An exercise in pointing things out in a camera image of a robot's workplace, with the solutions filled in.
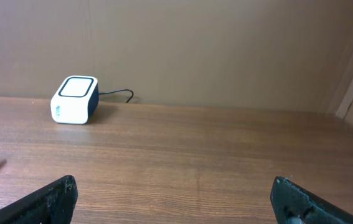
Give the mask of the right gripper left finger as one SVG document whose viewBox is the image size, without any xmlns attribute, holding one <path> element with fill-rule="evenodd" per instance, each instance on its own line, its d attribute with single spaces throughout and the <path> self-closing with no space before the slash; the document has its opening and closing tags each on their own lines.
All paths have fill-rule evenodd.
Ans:
<svg viewBox="0 0 353 224">
<path fill-rule="evenodd" d="M 0 209 L 0 224 L 70 224 L 77 199 L 75 178 L 65 175 Z"/>
</svg>

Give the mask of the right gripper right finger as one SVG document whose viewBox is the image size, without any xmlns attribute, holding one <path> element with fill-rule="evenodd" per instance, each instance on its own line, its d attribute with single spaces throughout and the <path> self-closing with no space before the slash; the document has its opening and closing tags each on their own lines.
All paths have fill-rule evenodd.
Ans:
<svg viewBox="0 0 353 224">
<path fill-rule="evenodd" d="M 353 224 L 353 215 L 282 176 L 274 179 L 270 201 L 278 224 Z"/>
</svg>

